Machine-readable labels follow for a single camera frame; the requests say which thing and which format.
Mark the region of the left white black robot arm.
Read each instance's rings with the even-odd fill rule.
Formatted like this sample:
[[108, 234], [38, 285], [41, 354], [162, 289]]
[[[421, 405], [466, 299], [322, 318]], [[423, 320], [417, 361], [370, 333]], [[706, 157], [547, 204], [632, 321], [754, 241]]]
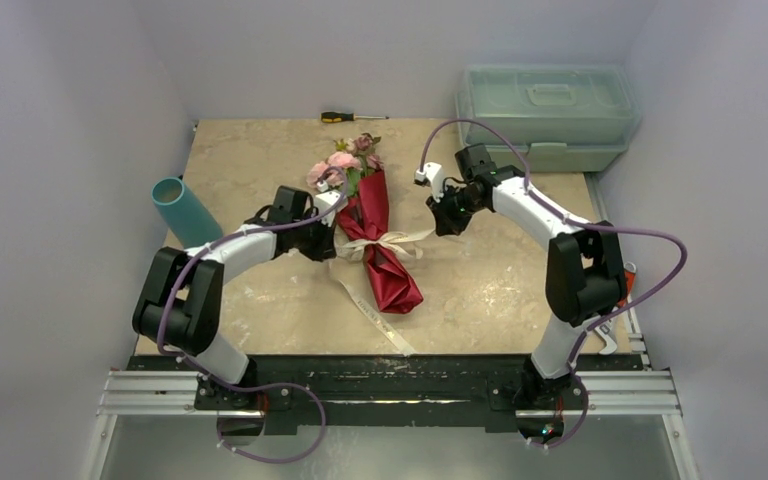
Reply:
[[227, 283], [292, 250], [315, 262], [335, 258], [336, 215], [346, 196], [281, 186], [272, 203], [235, 232], [202, 246], [155, 254], [132, 316], [133, 330], [162, 355], [196, 367], [232, 408], [257, 399], [256, 364], [219, 331]]

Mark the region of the pink flower bouquet red wrap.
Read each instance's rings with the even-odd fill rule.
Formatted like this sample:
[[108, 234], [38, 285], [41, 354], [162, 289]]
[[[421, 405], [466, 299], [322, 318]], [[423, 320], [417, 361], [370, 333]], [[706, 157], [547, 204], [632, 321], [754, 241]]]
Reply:
[[[368, 132], [354, 139], [337, 140], [334, 153], [314, 164], [306, 177], [307, 185], [315, 190], [319, 181], [326, 181], [334, 190], [348, 186], [348, 203], [336, 214], [336, 223], [348, 241], [378, 239], [392, 231], [386, 173], [377, 153], [380, 142], [379, 136]], [[371, 260], [361, 263], [379, 311], [407, 314], [423, 302], [403, 261], [387, 260], [379, 267], [373, 266]]]

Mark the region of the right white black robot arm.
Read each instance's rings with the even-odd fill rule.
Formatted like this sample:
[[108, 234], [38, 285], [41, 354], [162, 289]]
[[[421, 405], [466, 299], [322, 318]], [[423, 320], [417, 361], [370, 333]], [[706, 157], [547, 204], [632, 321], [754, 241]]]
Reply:
[[512, 221], [547, 253], [545, 297], [551, 316], [521, 374], [524, 399], [544, 407], [571, 379], [589, 327], [627, 296], [617, 234], [591, 224], [540, 192], [523, 170], [496, 165], [486, 147], [455, 155], [461, 179], [448, 184], [441, 165], [423, 161], [414, 181], [427, 186], [426, 204], [439, 236], [463, 233], [474, 214], [489, 210]]

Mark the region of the cream printed ribbon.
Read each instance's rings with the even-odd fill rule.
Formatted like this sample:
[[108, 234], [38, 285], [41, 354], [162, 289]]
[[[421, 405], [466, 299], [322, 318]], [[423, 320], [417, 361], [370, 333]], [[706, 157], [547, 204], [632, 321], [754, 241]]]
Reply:
[[[419, 260], [423, 257], [423, 250], [417, 245], [433, 233], [432, 229], [414, 232], [391, 231], [382, 234], [378, 239], [358, 239], [335, 243], [336, 254], [347, 262], [359, 263], [371, 260], [372, 265], [379, 267], [387, 260], [396, 259]], [[417, 350], [384, 318], [380, 311], [365, 296], [355, 289], [350, 283], [340, 278], [334, 269], [334, 261], [326, 262], [328, 277], [331, 281], [340, 285], [355, 307], [367, 318], [367, 320], [393, 345], [404, 357], [417, 354]]]

